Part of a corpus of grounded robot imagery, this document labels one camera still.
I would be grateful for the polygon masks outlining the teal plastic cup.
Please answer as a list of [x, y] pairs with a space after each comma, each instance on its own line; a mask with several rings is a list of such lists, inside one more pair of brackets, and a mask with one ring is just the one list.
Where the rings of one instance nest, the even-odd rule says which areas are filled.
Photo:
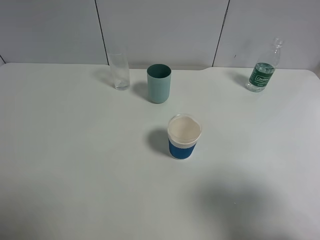
[[153, 64], [146, 72], [149, 100], [156, 104], [164, 103], [170, 95], [171, 68], [165, 64]]

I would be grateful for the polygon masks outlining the clear water bottle green label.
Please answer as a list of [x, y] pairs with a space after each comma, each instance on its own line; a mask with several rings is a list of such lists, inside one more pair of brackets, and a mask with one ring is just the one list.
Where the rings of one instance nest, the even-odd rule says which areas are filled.
[[254, 93], [262, 92], [274, 74], [281, 57], [284, 41], [275, 37], [272, 44], [257, 60], [245, 87]]

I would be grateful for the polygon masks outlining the tall clear drinking glass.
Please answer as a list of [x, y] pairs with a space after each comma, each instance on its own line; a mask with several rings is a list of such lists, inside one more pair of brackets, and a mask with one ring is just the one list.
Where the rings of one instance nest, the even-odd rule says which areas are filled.
[[106, 48], [108, 62], [117, 90], [127, 90], [130, 87], [130, 70], [125, 51], [116, 45]]

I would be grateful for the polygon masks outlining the white cup with blue sleeve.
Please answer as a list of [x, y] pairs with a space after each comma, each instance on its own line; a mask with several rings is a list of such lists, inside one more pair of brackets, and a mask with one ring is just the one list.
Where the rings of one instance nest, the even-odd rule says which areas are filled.
[[191, 156], [202, 133], [201, 124], [190, 114], [180, 113], [167, 126], [169, 152], [175, 159]]

